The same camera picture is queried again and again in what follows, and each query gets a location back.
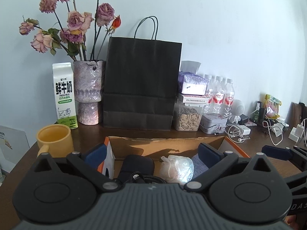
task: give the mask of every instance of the mug handle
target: mug handle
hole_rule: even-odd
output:
[[[40,148],[40,150],[38,151],[38,154],[37,154],[37,156],[39,156],[41,153],[44,153],[44,152],[48,152],[48,150],[49,150],[49,145],[43,145],[41,148]]]

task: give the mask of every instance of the bottle cap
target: bottle cap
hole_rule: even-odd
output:
[[[208,79],[208,80],[211,80],[212,79],[212,76],[211,75],[209,75],[209,74],[205,74],[205,77],[204,77],[205,79]]]

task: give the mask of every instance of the milk carton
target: milk carton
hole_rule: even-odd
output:
[[[77,128],[72,64],[70,62],[55,63],[52,69],[57,122],[71,129]]]

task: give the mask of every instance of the bag handle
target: bag handle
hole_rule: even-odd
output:
[[[156,24],[155,24],[155,21],[154,21],[153,17],[157,20],[157,30],[156,30]],[[136,36],[136,32],[138,31],[140,25],[141,25],[144,21],[146,21],[148,18],[152,19],[152,20],[153,20],[153,24],[154,24],[154,31],[153,31],[153,35],[152,35],[151,39],[153,39],[154,33],[156,32],[156,35],[155,35],[155,38],[154,38],[154,39],[156,40],[156,39],[157,39],[157,34],[158,34],[159,22],[158,22],[158,18],[155,17],[155,16],[149,16],[149,17],[145,17],[144,19],[142,19],[142,20],[140,21],[138,27],[136,28],[135,36]]]

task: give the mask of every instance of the water bottle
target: water bottle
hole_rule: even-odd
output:
[[[225,86],[224,102],[222,105],[222,110],[220,112],[220,114],[226,118],[228,118],[229,116],[229,111],[231,109],[233,98],[234,98],[234,89],[232,86],[232,79],[227,79],[227,84]]]
[[[205,105],[204,105],[204,112],[205,113],[210,113],[210,107],[211,107],[211,103],[212,103],[212,98],[213,98],[213,83],[211,82],[212,76],[205,74],[205,79],[207,79],[208,85],[207,85],[207,89],[206,89],[206,94],[205,94]]]
[[[212,113],[220,113],[221,104],[223,103],[225,87],[222,83],[223,78],[217,76],[215,78],[214,83],[214,92],[213,92],[213,100],[212,100]]]

